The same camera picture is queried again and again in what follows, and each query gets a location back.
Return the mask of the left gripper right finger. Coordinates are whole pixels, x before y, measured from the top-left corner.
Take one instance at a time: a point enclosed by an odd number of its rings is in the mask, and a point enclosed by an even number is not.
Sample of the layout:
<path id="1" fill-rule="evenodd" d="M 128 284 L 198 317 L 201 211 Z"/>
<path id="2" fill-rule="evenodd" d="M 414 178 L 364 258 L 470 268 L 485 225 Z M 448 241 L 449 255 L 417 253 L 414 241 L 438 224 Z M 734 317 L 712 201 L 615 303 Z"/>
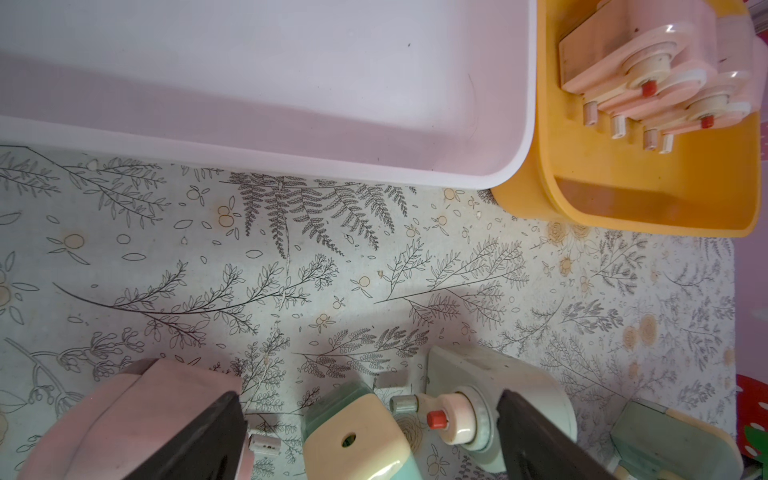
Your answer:
<path id="1" fill-rule="evenodd" d="M 508 478 L 614 478 L 521 394 L 504 390 L 497 412 L 497 430 Z"/>

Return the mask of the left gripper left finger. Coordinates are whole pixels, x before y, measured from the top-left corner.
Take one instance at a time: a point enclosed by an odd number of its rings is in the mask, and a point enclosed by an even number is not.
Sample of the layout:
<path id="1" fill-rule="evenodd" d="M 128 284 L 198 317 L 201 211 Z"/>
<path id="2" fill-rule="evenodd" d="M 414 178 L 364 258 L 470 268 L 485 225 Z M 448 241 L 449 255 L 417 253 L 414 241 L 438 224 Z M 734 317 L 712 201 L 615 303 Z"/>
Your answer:
<path id="1" fill-rule="evenodd" d="M 235 479 L 239 475 L 246 431 L 239 396 L 227 391 L 127 477 Z"/>

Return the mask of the yellow plastic storage tray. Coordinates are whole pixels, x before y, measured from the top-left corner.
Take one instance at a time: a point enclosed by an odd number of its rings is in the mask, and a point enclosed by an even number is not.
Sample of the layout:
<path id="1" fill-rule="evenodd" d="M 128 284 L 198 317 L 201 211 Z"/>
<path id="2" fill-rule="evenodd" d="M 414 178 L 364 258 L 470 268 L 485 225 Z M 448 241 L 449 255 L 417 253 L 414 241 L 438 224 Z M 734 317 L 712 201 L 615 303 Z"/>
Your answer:
<path id="1" fill-rule="evenodd" d="M 642 148 L 642 128 L 609 136 L 601 115 L 582 124 L 577 96 L 559 86 L 558 43 L 596 9 L 594 1 L 541 1 L 537 13 L 536 123 L 529 154 L 492 188 L 524 219 L 663 235 L 749 235 L 761 207 L 758 112 L 723 129 L 684 134 L 669 154 Z"/>

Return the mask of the white plastic storage tray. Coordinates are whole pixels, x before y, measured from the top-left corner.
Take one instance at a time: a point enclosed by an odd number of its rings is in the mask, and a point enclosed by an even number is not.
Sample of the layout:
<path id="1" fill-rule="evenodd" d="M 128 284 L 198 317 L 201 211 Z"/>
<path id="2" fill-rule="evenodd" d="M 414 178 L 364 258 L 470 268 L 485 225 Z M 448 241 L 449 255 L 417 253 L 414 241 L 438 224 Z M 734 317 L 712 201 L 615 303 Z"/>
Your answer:
<path id="1" fill-rule="evenodd" d="M 5 1 L 1 138 L 490 188 L 533 137 L 532 1 Z"/>

